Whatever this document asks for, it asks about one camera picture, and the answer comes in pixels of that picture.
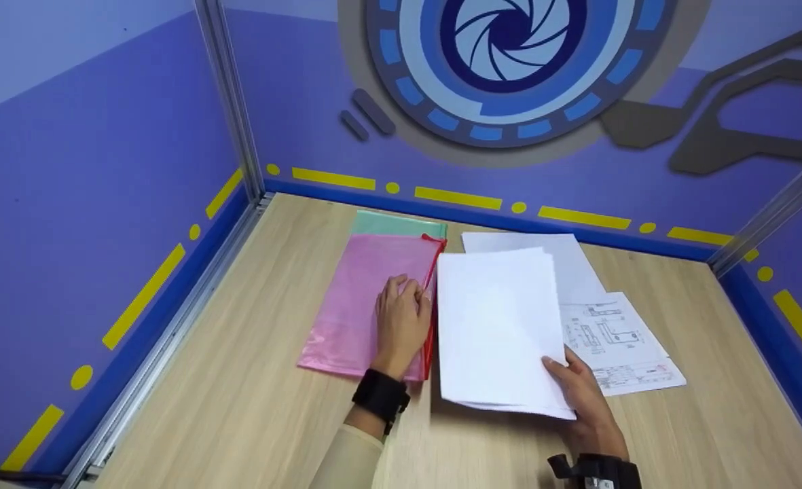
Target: pink plastic folder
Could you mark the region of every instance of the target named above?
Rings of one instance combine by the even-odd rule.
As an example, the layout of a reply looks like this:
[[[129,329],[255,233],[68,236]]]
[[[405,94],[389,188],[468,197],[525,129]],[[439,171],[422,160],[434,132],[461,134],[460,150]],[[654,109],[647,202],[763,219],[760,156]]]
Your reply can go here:
[[[446,241],[425,235],[349,236],[298,366],[332,374],[364,375],[376,355],[377,294],[389,276],[403,273],[432,291],[431,276],[445,245]],[[427,367],[431,366],[426,360],[419,352],[405,380],[426,380]]]

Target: beige sleeve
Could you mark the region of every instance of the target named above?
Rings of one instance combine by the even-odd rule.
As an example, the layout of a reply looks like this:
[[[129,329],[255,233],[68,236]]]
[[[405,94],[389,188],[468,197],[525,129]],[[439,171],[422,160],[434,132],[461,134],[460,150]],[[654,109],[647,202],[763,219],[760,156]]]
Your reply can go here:
[[[378,439],[341,424],[310,489],[370,489],[381,453]]]

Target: wooden desk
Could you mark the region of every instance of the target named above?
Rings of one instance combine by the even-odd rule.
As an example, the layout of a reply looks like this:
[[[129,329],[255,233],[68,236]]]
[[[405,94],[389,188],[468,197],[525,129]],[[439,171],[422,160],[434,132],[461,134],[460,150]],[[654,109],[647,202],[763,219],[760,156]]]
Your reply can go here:
[[[278,195],[99,477],[99,488],[306,487],[354,383],[295,368],[355,207]],[[462,251],[448,227],[448,251]],[[802,428],[705,264],[584,247],[686,387],[611,397],[648,488],[802,488]],[[375,487],[557,487],[546,418],[478,412],[426,382]]]

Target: paper sheet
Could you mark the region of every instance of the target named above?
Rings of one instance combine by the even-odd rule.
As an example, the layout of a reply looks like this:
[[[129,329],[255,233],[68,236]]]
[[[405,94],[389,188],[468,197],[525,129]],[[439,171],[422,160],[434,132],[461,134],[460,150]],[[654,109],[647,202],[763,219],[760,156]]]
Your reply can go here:
[[[472,408],[575,418],[541,357],[565,361],[552,257],[441,254],[441,396]]]
[[[622,292],[561,304],[566,345],[594,371],[606,396],[684,386],[684,376]]]
[[[558,298],[561,303],[585,302],[606,293],[594,267],[572,234],[523,234],[516,232],[464,232],[460,238],[467,253],[543,248],[555,260]]]

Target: black wrist strap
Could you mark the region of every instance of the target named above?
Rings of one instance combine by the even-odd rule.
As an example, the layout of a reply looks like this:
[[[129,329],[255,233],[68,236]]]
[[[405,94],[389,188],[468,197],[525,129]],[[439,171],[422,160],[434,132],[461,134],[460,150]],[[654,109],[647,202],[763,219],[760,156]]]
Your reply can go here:
[[[398,414],[409,405],[407,386],[375,369],[367,369],[352,397],[352,402],[365,411],[372,412],[386,422],[385,434],[391,431]]]
[[[581,453],[575,467],[566,462],[563,453],[549,458],[549,465],[558,479],[571,479],[578,487],[585,487],[587,479],[608,480],[615,489],[642,489],[639,469],[636,464],[625,462],[618,457],[599,455],[598,453]]]

